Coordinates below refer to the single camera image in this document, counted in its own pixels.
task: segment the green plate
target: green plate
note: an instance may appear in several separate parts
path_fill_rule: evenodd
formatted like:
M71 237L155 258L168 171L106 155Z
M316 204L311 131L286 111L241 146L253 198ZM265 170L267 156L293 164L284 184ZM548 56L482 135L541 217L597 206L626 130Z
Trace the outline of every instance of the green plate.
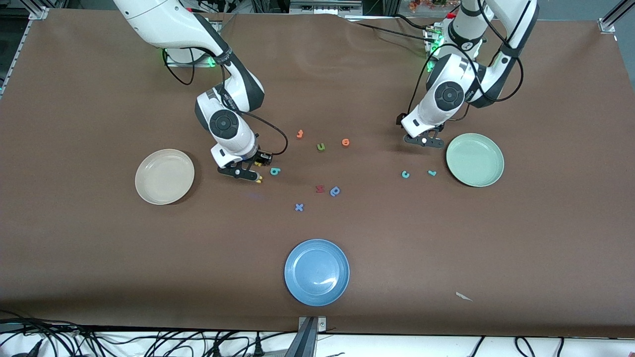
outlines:
M505 160L500 148L481 134L459 135L448 146L445 154L452 175L466 185L485 187L503 174Z

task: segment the brown tabletop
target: brown tabletop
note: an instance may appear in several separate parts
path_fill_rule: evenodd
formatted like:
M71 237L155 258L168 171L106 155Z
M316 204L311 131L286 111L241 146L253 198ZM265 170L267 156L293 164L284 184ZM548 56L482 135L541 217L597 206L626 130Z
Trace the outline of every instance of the brown tabletop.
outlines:
M635 95L594 22L539 22L518 94L446 126L446 142L476 132L502 149L502 178L480 189L394 124L420 41L331 15L238 15L223 36L265 87L255 114L290 137L262 184L219 175L194 116L218 67L182 86L117 11L34 23L0 100L0 304L103 325L287 330L316 314L339 332L634 335ZM281 148L246 120L264 149ZM164 148L189 154L196 179L154 206L134 177ZM311 238L351 265L326 307L284 284L287 255Z

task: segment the white paper scrap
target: white paper scrap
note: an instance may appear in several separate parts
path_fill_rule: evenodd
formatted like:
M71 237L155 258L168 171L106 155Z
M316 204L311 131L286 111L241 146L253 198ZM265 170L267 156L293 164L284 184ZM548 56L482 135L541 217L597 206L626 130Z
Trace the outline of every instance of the white paper scrap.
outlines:
M457 292L457 296L460 297L463 300L470 300L470 301L474 302L474 300L468 298L467 296L461 294L460 292Z

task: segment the robotic arm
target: robotic arm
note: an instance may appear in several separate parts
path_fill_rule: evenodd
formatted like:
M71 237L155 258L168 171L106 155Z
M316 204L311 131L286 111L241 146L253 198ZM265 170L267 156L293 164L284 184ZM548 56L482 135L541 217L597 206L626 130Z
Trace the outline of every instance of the robotic arm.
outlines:
M414 110L401 117L401 125L408 133L404 137L407 143L442 148L444 142L437 134L464 102L482 108L500 96L535 25L538 4L537 0L488 0L487 5L481 1L462 1L457 17L445 22L443 29L448 42L461 47L465 54L448 44L438 49L438 53L446 54L439 58L426 81L425 97ZM483 17L489 20L494 14L509 35L498 49L493 64L485 67L472 59L487 28Z
M229 71L229 79L197 97L194 112L217 141L211 154L218 172L259 182L261 176L250 168L270 164L272 154L260 150L257 135L240 114L262 105L265 92L260 81L204 17L189 12L178 0L114 2L145 42L160 48L197 48Z

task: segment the gray floor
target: gray floor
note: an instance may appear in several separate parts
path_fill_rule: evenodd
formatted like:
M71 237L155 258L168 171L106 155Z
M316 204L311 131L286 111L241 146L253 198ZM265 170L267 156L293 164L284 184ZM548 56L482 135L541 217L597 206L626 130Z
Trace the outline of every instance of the gray floor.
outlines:
M538 3L542 20L597 20L611 10L618 0L538 0ZM70 0L69 7L116 10L112 0ZM0 77L2 78L6 75L25 24L25 20L10 19L9 21L0 17ZM622 58L635 88L635 10L631 10L620 19L615 28Z

